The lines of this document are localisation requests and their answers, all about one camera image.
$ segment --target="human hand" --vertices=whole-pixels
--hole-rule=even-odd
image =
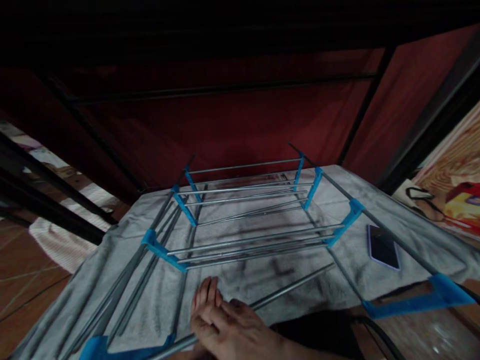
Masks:
[[[253,309],[233,299],[204,306],[190,327],[218,360],[284,360],[285,339],[268,328]]]

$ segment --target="black metal pole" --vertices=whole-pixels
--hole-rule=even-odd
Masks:
[[[380,64],[378,65],[378,69],[376,70],[375,77],[373,78],[373,80],[370,83],[370,86],[368,87],[368,91],[366,92],[365,98],[363,98],[363,102],[360,106],[360,109],[356,114],[355,121],[353,122],[350,132],[346,137],[345,145],[343,145],[340,156],[338,157],[337,165],[342,165],[344,163],[345,158],[347,157],[347,153],[349,152],[349,149],[352,146],[352,143],[354,141],[355,135],[357,134],[357,131],[359,130],[360,125],[362,124],[365,114],[369,109],[370,103],[372,102],[372,99],[374,98],[375,93],[379,88],[380,82],[382,81],[385,71],[389,66],[390,60],[392,60],[392,57],[394,56],[394,52],[396,48],[397,48],[396,46],[389,46],[385,48],[385,51],[383,52],[383,56],[381,57],[381,60],[380,60]]]
[[[0,132],[0,151],[4,154],[9,155],[16,161],[18,161],[23,166],[29,168],[33,173],[37,174],[39,177],[52,184],[58,190],[60,190],[65,195],[72,198],[75,202],[79,203],[88,211],[98,215],[107,223],[114,225],[119,222],[115,220],[109,213],[104,211],[101,207],[95,205],[90,201],[85,195],[75,190],[68,182],[63,180],[60,176],[56,175],[48,167],[43,165],[36,158],[31,156],[20,146],[14,143],[12,140]]]
[[[32,223],[22,217],[12,214],[10,211],[0,209],[0,217],[13,221],[24,228],[28,228]]]
[[[115,150],[107,143],[107,141],[100,136],[95,128],[89,123],[85,115],[71,103],[64,91],[57,84],[55,79],[50,76],[47,71],[35,69],[33,70],[38,79],[45,85],[45,87],[57,98],[62,106],[67,110],[71,116],[80,124],[80,126],[87,132],[88,135],[98,144],[98,146],[105,152],[105,154],[113,161],[113,163],[120,169],[120,171],[130,180],[130,182],[137,188],[139,192],[145,191],[144,186],[135,177],[135,175],[122,162]]]
[[[66,207],[56,203],[44,193],[27,185],[19,178],[0,167],[0,189],[2,195],[65,230],[100,245],[104,232],[81,218]]]
[[[374,79],[375,73],[366,72],[358,74],[339,74],[310,79],[277,80],[263,82],[244,82],[228,85],[199,86],[187,88],[174,88],[164,90],[135,91],[118,94],[101,94],[95,96],[86,96],[72,98],[70,101],[77,106],[104,104],[104,103],[124,103],[153,99],[172,99],[187,98],[206,95],[221,95],[230,93],[244,93],[260,90],[274,89],[292,89],[322,84],[356,82]]]

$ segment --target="metal rod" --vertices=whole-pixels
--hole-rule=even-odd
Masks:
[[[284,213],[284,212],[287,212],[287,211],[298,210],[298,209],[300,209],[300,208],[302,208],[302,207],[301,207],[301,206],[296,206],[296,207],[291,207],[291,208],[288,208],[288,209],[282,209],[282,210],[276,210],[276,211],[258,212],[258,213],[254,213],[254,214],[251,214],[251,215],[237,216],[237,217],[233,217],[233,218],[218,220],[218,221],[215,221],[213,224],[225,223],[225,222],[229,222],[229,221],[233,221],[233,220],[241,220],[241,219],[255,218],[255,217],[264,216],[264,215]],[[201,224],[201,225],[202,225],[202,226],[205,226],[205,225],[211,225],[211,224],[204,223],[204,224]]]
[[[249,168],[249,167],[253,167],[253,166],[269,165],[269,164],[290,163],[290,162],[300,161],[300,160],[301,160],[301,158],[294,158],[294,159],[288,159],[288,160],[277,160],[277,161],[258,162],[258,163],[254,163],[254,164],[248,164],[248,165],[237,165],[237,166],[217,167],[217,168],[214,168],[214,169],[190,171],[190,174],[207,173],[207,172],[214,172],[214,171],[220,171],[220,170]]]
[[[311,238],[300,239],[300,240],[293,240],[293,241],[275,243],[275,244],[271,244],[271,245],[249,247],[249,248],[246,248],[246,249],[240,249],[240,250],[234,250],[234,251],[219,252],[219,253],[214,253],[214,254],[210,254],[210,255],[202,255],[202,256],[197,256],[197,257],[187,257],[185,259],[179,260],[178,263],[179,264],[193,263],[193,262],[198,262],[198,261],[221,259],[221,258],[226,258],[226,257],[231,257],[231,256],[236,256],[236,255],[242,255],[242,254],[248,254],[248,253],[257,253],[257,252],[263,252],[263,251],[268,251],[268,250],[278,250],[278,249],[288,248],[288,247],[293,246],[293,245],[298,245],[298,244],[306,245],[306,244],[309,244],[309,243],[318,242],[319,240],[333,239],[334,237],[335,237],[334,235],[318,236],[318,237],[311,237]]]
[[[297,171],[297,169],[287,170],[287,171],[278,171],[278,172],[267,172],[267,173],[257,174],[257,175],[231,177],[231,178],[228,178],[228,179],[220,179],[220,180],[201,181],[201,182],[196,182],[195,185],[211,184],[211,183],[223,183],[223,182],[229,182],[229,181],[233,181],[233,180],[242,180],[242,179],[255,178],[255,177],[260,177],[260,176],[279,175],[279,174],[283,174],[283,173],[294,173],[296,171]]]
[[[372,220],[379,228],[386,232],[391,238],[393,238],[393,241],[400,245],[403,250],[405,250],[412,258],[415,259],[417,263],[419,263],[430,274],[435,275],[439,273],[439,271],[435,267],[433,267],[429,262],[423,259],[414,249],[412,249],[401,238],[399,238],[397,234],[391,231],[383,222],[378,220],[370,211],[368,211],[367,209],[363,209],[361,212],[364,213],[370,220]]]
[[[198,191],[179,191],[180,195],[187,194],[204,194],[204,193],[229,193],[235,191],[245,191],[245,190],[269,190],[269,189],[278,189],[278,188],[293,188],[293,187],[306,187],[312,186],[313,182],[306,182],[300,184],[287,184],[287,185],[272,185],[272,186],[263,186],[263,184],[258,185],[249,185],[242,187],[231,187],[226,189],[212,189],[212,190],[198,190]]]
[[[203,245],[203,246],[197,246],[197,247],[192,247],[192,248],[183,248],[183,249],[178,249],[178,250],[172,250],[172,251],[167,252],[167,255],[177,255],[177,254],[185,254],[185,253],[204,251],[204,250],[206,251],[206,250],[211,250],[211,249],[228,248],[228,247],[239,246],[239,245],[243,245],[243,244],[255,243],[257,241],[271,240],[271,239],[278,239],[278,238],[286,238],[286,237],[290,237],[290,236],[310,234],[310,233],[315,233],[315,232],[324,231],[324,230],[339,229],[339,228],[343,228],[344,226],[345,225],[343,225],[343,224],[327,225],[327,226],[321,226],[321,227],[314,227],[314,228],[310,228],[310,229],[302,229],[302,230],[295,230],[295,231],[280,232],[280,233],[270,234],[270,235],[249,237],[249,238],[241,239],[241,240],[218,242],[218,243],[214,243],[214,244],[210,244],[210,245]]]
[[[192,270],[192,269],[198,269],[198,268],[206,268],[206,267],[215,266],[215,265],[236,263],[236,262],[239,262],[239,261],[260,259],[260,258],[276,256],[276,255],[299,253],[299,252],[302,252],[304,250],[310,250],[311,248],[326,248],[327,246],[328,245],[325,244],[325,243],[314,243],[314,244],[310,244],[310,245],[297,246],[297,247],[290,248],[290,249],[287,249],[287,250],[278,250],[278,251],[267,252],[267,253],[262,253],[262,254],[258,254],[258,255],[249,255],[249,256],[243,256],[243,257],[230,258],[230,259],[226,259],[226,260],[215,260],[215,261],[201,262],[199,264],[188,265],[186,267],[186,269],[187,270]]]
[[[283,207],[283,206],[285,206],[285,205],[301,203],[302,201],[305,201],[305,200],[304,200],[304,199],[303,199],[303,200],[302,200],[302,199],[300,199],[300,200],[293,200],[293,201],[287,201],[287,202],[284,202],[284,203],[281,203],[281,204],[277,204],[277,205],[262,207],[262,208],[259,208],[259,209],[257,209],[257,210],[242,212],[242,213],[239,213],[239,214],[237,214],[237,215],[222,217],[222,218],[217,219],[217,220],[212,220],[212,221],[200,223],[200,224],[198,224],[198,226],[199,226],[199,227],[200,227],[200,226],[206,226],[206,225],[211,225],[211,224],[215,224],[215,223],[220,223],[220,222],[223,222],[223,221],[227,221],[227,220],[229,220],[229,219],[237,219],[238,217],[241,217],[241,216],[250,215],[250,214],[254,214],[254,213],[259,213],[259,212],[262,212],[262,211],[265,211],[265,210],[272,210],[272,209],[276,209],[276,208],[281,208],[281,207]]]
[[[396,46],[389,46],[386,47],[383,52],[383,56],[381,57],[380,64],[378,65],[378,68],[376,70],[375,77],[373,78],[370,86],[368,87],[366,95],[363,98],[363,102],[361,103],[360,109],[358,110],[356,118],[353,121],[348,136],[346,137],[345,144],[343,145],[340,156],[338,157],[337,164],[340,166],[344,163],[345,158],[347,157],[347,153],[349,152],[350,147],[354,142],[355,135],[357,134],[360,125],[362,124],[365,114],[367,113],[367,110],[372,103],[375,93],[379,88],[380,82],[382,81],[382,78],[387,71],[387,68],[389,67],[390,60],[392,60],[396,49]]]
[[[68,230],[78,237],[95,245],[102,243],[105,235],[102,230],[1,167],[0,191],[5,198],[13,203]]]
[[[30,221],[25,220],[23,217],[18,217],[7,210],[0,209],[0,217],[13,221],[24,228],[28,228],[30,225],[32,225]]]
[[[329,271],[329,270],[333,269],[334,267],[335,267],[335,264],[333,264],[333,263],[328,264],[327,266],[324,266],[324,267],[318,269],[317,271],[314,271],[314,272],[308,274],[307,276],[304,276],[304,277],[298,279],[297,281],[292,282],[290,285],[282,287],[281,289],[279,289],[275,292],[272,292],[270,295],[265,296],[265,297],[261,298],[260,300],[257,300],[255,302],[253,302],[252,304],[250,304],[250,307],[254,311],[260,310],[261,308],[270,304],[271,302],[278,299],[279,297],[290,293],[291,291],[299,288],[300,286],[307,283],[308,281],[314,279],[319,274],[321,274],[323,272],[326,272],[326,271]],[[159,353],[148,357],[148,360],[167,359],[170,356],[172,356],[173,354],[181,351],[182,349],[195,344],[197,341],[198,341],[198,339],[196,338],[195,334],[191,334],[189,336],[186,336],[186,337],[180,339],[176,343],[170,345],[168,348],[163,349]]]
[[[24,167],[31,170],[32,173],[37,174],[40,178],[53,185],[62,193],[70,197],[73,201],[87,209],[93,214],[98,215],[103,220],[111,225],[118,224],[111,214],[103,210],[100,206],[93,203],[88,197],[77,191],[68,182],[63,180],[60,176],[51,171],[48,167],[43,165],[40,161],[18,146],[10,138],[0,132],[0,152],[4,155],[15,159]]]
[[[229,199],[204,201],[202,203],[202,205],[230,203],[230,202],[244,201],[244,200],[248,200],[248,199],[251,199],[251,198],[255,198],[255,199],[278,198],[278,197],[282,197],[282,196],[290,196],[292,194],[305,194],[305,193],[308,193],[308,191],[307,190],[300,190],[300,191],[297,191],[297,192],[288,192],[288,193],[268,193],[268,192],[266,192],[266,193],[249,195],[249,196],[232,197],[232,198],[229,198]],[[198,205],[200,205],[199,202],[189,202],[189,203],[185,204],[186,207],[198,206]]]
[[[170,235],[172,234],[172,231],[173,231],[173,229],[175,227],[175,224],[177,223],[177,221],[180,217],[181,212],[182,212],[182,209],[180,209],[180,206],[177,205],[176,209],[172,212],[172,214],[175,214],[175,216],[174,216],[173,220],[170,222],[167,231],[165,232],[165,234],[163,235],[163,237],[160,241],[160,244],[162,246],[165,245],[165,243],[168,241]],[[163,224],[163,226],[165,226],[165,224],[167,224],[168,221],[170,221],[170,217]],[[155,266],[157,265],[158,260],[159,260],[159,258],[155,254],[152,254],[152,257],[151,257],[150,261],[148,262],[145,270],[143,271],[140,280],[137,282],[135,288],[133,289],[133,292],[131,293],[130,297],[128,298],[128,301],[127,301],[125,307],[123,308],[123,310],[122,310],[120,316],[118,317],[112,331],[110,332],[110,335],[108,336],[107,347],[112,343],[112,341],[113,341],[115,335],[117,334],[117,332],[118,332],[119,336],[121,336],[124,333],[125,328],[127,327],[127,324],[130,321],[130,318],[132,317],[132,314],[133,314],[135,308],[137,307],[137,304],[140,300],[140,297],[142,296],[142,294],[145,290],[145,287],[147,286],[147,283],[150,280],[150,276],[152,275],[153,270],[154,270]]]
[[[201,201],[204,201],[206,194],[203,194]],[[202,210],[202,207],[199,206],[196,208],[196,213],[195,213],[195,221],[198,223],[199,218],[200,218],[200,211]],[[191,226],[190,227],[190,239],[188,241],[188,247],[191,248],[194,245],[194,240],[195,240],[195,234],[197,233],[197,226]],[[179,319],[180,319],[180,311],[182,309],[182,300],[184,298],[184,293],[185,293],[185,286],[187,284],[187,275],[188,272],[183,272],[181,274],[181,282],[180,282],[180,291],[178,293],[178,298],[176,301],[176,309],[175,309],[175,316],[173,317],[173,326],[171,329],[171,333],[174,334],[175,336],[177,335],[177,329],[179,326]]]
[[[86,131],[92,140],[98,145],[100,149],[110,158],[110,160],[117,166],[117,168],[126,176],[127,179],[137,188],[139,192],[145,191],[145,187],[137,179],[137,177],[130,171],[130,169],[123,163],[119,155],[108,144],[108,142],[99,134],[95,127],[90,124],[87,117],[74,105],[65,95],[64,90],[59,86],[53,76],[48,71],[35,69],[33,71],[36,77],[43,83],[43,85],[52,93],[63,108],[70,113],[76,122]]]
[[[234,84],[199,86],[186,88],[173,88],[163,90],[135,91],[127,93],[101,94],[86,97],[72,98],[74,104],[78,106],[135,102],[154,99],[172,99],[196,96],[208,96],[230,93],[243,93],[250,91],[273,90],[273,89],[292,89],[300,87],[310,87],[322,84],[344,83],[355,81],[366,81],[373,79],[375,73],[366,72],[360,74],[339,74],[311,79],[292,79],[292,80],[274,80],[262,82],[241,82]]]

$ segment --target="white cloth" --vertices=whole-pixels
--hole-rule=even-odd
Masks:
[[[323,169],[352,196],[362,202],[380,221],[451,279],[461,283],[467,278],[479,278],[480,253],[478,250],[416,215],[343,168],[333,165]],[[313,177],[312,169],[303,170],[300,182],[311,182]],[[52,359],[64,354],[138,248],[145,231],[149,228],[162,202],[165,201],[167,193],[168,190],[164,190],[143,195],[119,225],[113,226],[107,232],[103,243],[83,263],[62,294],[24,339],[15,357]],[[239,193],[230,193],[228,196],[238,197]],[[224,193],[208,194],[206,200],[226,197]],[[290,195],[209,205],[202,209],[200,222],[294,199],[295,197]],[[191,196],[189,201],[195,201],[194,197]],[[349,211],[347,199],[324,178],[309,209],[317,225],[338,224]],[[399,251],[402,267],[400,272],[372,261],[368,255],[367,224],[370,224],[368,218],[364,215],[360,216],[333,247],[335,254],[365,299],[375,299],[399,287],[423,281],[429,276],[402,250]],[[287,211],[199,227],[194,245],[200,246],[311,227],[303,210]],[[190,224],[182,214],[166,247],[168,249],[184,248],[189,230]],[[268,243],[278,241],[280,239],[271,240]],[[151,254],[146,255],[133,273],[107,327],[106,335],[115,324],[150,257]],[[318,248],[189,271],[181,303],[177,339],[189,333],[190,302],[196,287],[206,276],[219,276],[219,288],[226,300],[235,297],[246,303],[252,303],[332,261],[326,249]],[[109,348],[110,352],[159,346],[164,343],[171,332],[180,278],[181,273],[178,270],[164,261],[158,262],[125,333],[113,340]],[[334,268],[267,305],[258,314],[267,324],[272,324],[321,309],[345,309],[359,303],[359,299],[340,270]],[[77,353],[72,358],[76,359],[79,356],[80,353]]]

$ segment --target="black cable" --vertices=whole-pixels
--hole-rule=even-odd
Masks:
[[[12,316],[13,314],[15,314],[18,310],[22,309],[23,307],[25,307],[26,305],[28,305],[32,300],[36,299],[37,297],[39,297],[40,295],[42,295],[44,292],[46,292],[48,289],[50,288],[53,288],[55,285],[61,283],[63,280],[65,280],[66,278],[72,276],[72,274],[68,274],[64,277],[62,277],[60,280],[54,282],[53,284],[47,286],[46,288],[44,288],[43,290],[41,290],[39,293],[37,293],[35,296],[33,296],[32,298],[28,299],[27,301],[25,301],[22,305],[20,305],[19,307],[17,307],[15,310],[13,310],[11,313],[9,313],[8,315],[2,317],[0,319],[0,323],[2,321],[4,321],[5,319],[9,318],[10,316]]]

